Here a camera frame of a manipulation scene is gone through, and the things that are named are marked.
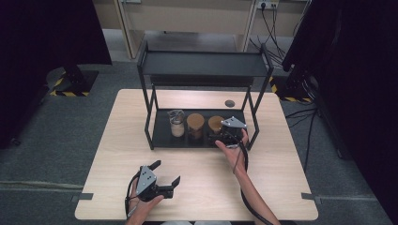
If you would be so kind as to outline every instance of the cork lid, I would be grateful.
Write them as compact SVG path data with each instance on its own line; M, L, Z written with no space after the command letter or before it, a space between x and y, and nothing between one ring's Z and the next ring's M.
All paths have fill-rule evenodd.
M199 113L192 113L187 118L187 124L190 128L199 129L202 128L205 123L205 118Z
M223 118L218 115L212 116L208 119L208 126L213 131L219 131L220 128L222 127L222 120Z

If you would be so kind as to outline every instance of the human arm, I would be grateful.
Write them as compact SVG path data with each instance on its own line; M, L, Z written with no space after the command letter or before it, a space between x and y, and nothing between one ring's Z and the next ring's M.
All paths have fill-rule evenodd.
M246 144L248 140L249 137L246 130L242 129L243 143ZM257 212L259 215L261 215L272 224L280 224L279 220L275 217L266 202L258 193L249 175L246 173L244 155L240 152L244 150L241 150L239 147L227 148L225 144L220 141L216 141L215 143L224 152L226 158L228 159L233 173L237 178L237 181L239 182L240 188L252 209L254 209L255 212ZM262 224L258 219L256 219L255 222L256 224Z
M125 225L141 225L145 222L149 212L161 202L164 198L162 195L157 196L149 202L143 202L135 197L135 187L137 186L137 179L134 179L131 186L129 212L136 206L132 215L128 217Z

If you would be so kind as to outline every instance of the black shelf rack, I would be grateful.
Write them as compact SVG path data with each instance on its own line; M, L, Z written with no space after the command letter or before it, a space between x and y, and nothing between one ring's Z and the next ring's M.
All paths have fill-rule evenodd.
M152 150L155 147L195 148L211 146L207 141L207 126L204 126L204 135L201 140L191 140L188 132L185 132L180 138L173 137L167 112L174 109L159 107L156 86L245 87L246 95L242 107L238 110L179 110L183 110L186 116L191 113L200 113L206 121L212 115L220 115L225 119L235 116L245 123L243 111L249 101L255 128L248 145L248 149L252 148L260 131L255 114L274 69L265 44L262 45L259 52L171 52L149 50L147 42L144 41L138 57L137 68L147 109L145 135ZM146 90L145 76L149 77L151 84L152 94L150 97ZM264 80L259 96L254 103L251 90L256 77L264 78ZM149 123L154 105L156 116L151 137Z

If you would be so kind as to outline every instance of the hand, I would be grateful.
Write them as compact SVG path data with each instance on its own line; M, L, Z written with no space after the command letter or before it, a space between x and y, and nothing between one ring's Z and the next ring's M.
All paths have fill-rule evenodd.
M246 143L249 140L248 133L244 128L241 131L242 131L243 144L246 145ZM229 165L233 170L233 173L245 171L244 156L243 154L240 153L241 151L240 147L227 148L223 142L218 140L215 143L224 152L226 158L228 159Z
M153 200L149 202L143 202L138 197L134 198L136 187L137 187L137 180L138 178L134 179L131 185L131 194L130 197L133 198L130 200L130 206L129 206L129 211L134 206L137 206L137 208L134 210L132 213L131 217L128 218L126 221L126 225L141 225L145 222L147 216L149 215L149 212L158 204L161 202L161 200L164 198L164 196L160 195L154 198Z

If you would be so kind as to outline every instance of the yellow and black hazard tape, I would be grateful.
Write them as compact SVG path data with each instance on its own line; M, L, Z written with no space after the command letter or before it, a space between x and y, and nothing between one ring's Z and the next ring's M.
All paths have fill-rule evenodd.
M53 91L50 93L51 96L63 96L63 97L86 97L88 96L89 92L80 92L80 91L58 91L56 90L57 87L60 86L66 77L66 73L64 72L61 77L56 81Z
M272 93L276 94L280 100L283 101L299 101L299 102L311 102L311 99L309 97L293 97L293 96L288 96L286 93L281 91L278 88L278 85L275 81L275 79L271 76L269 78L269 85L271 86Z

